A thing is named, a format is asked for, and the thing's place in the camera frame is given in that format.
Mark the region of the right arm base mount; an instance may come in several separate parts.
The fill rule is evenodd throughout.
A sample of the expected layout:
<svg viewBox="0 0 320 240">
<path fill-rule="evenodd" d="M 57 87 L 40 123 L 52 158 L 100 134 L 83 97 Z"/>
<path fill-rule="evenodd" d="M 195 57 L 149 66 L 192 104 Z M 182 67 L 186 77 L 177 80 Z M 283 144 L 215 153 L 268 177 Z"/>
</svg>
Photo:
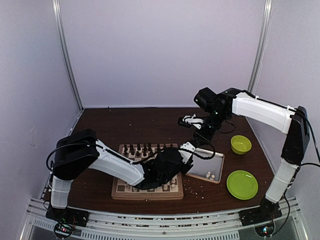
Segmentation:
<svg viewBox="0 0 320 240">
<path fill-rule="evenodd" d="M 243 227 L 271 221 L 282 216 L 279 203 L 273 203 L 265 197 L 262 198 L 259 206 L 241 210 L 238 214 Z"/>
</svg>

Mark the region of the white chess piece four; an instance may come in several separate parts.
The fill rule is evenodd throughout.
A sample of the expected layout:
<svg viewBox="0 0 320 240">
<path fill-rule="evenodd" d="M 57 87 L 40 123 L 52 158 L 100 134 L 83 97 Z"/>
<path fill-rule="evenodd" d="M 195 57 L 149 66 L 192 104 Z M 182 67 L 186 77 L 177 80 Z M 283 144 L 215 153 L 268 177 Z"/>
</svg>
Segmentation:
<svg viewBox="0 0 320 240">
<path fill-rule="evenodd" d="M 176 178 L 171 179 L 169 182 L 169 186 L 172 192 L 175 191 L 177 187 L 177 179 Z"/>
</svg>

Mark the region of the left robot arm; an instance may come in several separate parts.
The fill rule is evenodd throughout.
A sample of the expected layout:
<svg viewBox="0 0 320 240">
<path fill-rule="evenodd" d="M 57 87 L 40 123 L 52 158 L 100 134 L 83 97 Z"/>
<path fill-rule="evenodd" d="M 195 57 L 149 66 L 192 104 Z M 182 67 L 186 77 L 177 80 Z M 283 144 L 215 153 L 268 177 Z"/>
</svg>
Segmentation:
<svg viewBox="0 0 320 240">
<path fill-rule="evenodd" d="M 60 139 L 49 153 L 53 162 L 46 162 L 52 172 L 50 206 L 61 222 L 72 218 L 68 197 L 72 182 L 86 169 L 94 169 L 125 181 L 140 189 L 149 190 L 168 183 L 178 173 L 192 167 L 196 150 L 191 142 L 180 147 L 166 147 L 144 160 L 133 161 L 97 139 L 93 129 L 85 129 Z"/>
</svg>

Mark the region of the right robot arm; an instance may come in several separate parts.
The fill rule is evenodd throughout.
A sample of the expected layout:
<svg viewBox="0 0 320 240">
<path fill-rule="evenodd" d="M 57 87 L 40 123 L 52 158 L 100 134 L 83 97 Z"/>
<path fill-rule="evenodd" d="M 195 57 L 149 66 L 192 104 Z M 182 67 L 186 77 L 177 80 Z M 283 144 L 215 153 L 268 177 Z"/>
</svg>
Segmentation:
<svg viewBox="0 0 320 240">
<path fill-rule="evenodd" d="M 256 210 L 259 220 L 268 220 L 276 212 L 278 202 L 302 166 L 309 141 L 314 137 L 306 109 L 302 106 L 283 106 L 236 88 L 214 93 L 205 87 L 196 94 L 194 102 L 207 116 L 197 118 L 193 115 L 190 118 L 184 117 L 183 120 L 196 127 L 196 135 L 207 141 L 213 138 L 222 123 L 230 120 L 232 115 L 251 118 L 286 135 L 280 166 Z"/>
</svg>

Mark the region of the metal tray with wood rim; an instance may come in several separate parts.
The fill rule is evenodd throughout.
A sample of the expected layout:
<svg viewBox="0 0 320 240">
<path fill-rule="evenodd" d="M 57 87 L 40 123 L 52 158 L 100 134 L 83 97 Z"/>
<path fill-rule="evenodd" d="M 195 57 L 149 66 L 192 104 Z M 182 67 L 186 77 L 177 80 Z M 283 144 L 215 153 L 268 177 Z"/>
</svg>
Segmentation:
<svg viewBox="0 0 320 240">
<path fill-rule="evenodd" d="M 204 159 L 206 157 L 211 157 L 213 152 L 210 150 L 197 148 L 195 153 L 202 158 L 193 154 L 193 167 L 185 175 L 209 183 L 219 184 L 222 178 L 225 155 L 223 153 L 216 152 L 213 158 Z M 206 178 L 208 171 L 215 175 L 215 180 L 210 181 Z"/>
</svg>

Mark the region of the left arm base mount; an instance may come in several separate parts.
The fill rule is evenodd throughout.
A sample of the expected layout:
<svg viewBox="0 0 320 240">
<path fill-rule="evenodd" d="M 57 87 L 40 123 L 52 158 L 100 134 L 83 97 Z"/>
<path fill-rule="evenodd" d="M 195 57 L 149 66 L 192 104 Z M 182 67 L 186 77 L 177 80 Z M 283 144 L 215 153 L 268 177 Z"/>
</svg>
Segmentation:
<svg viewBox="0 0 320 240">
<path fill-rule="evenodd" d="M 50 206 L 45 216 L 46 218 L 55 220 L 56 222 L 62 222 L 76 227 L 86 227 L 89 212 L 70 207 L 60 209 Z"/>
</svg>

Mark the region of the white chess piece two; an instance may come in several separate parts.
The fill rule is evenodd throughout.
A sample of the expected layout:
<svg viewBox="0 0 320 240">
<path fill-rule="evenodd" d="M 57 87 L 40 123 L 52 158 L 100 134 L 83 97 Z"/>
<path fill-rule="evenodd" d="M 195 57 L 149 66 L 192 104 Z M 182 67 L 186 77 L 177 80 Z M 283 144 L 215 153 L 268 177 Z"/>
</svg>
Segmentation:
<svg viewBox="0 0 320 240">
<path fill-rule="evenodd" d="M 131 190 L 131 186 L 128 185 L 128 184 L 126 184 L 126 185 L 125 185 L 125 191 L 126 191 L 126 192 L 131 192 L 131 191 L 132 191 L 132 190 Z"/>
</svg>

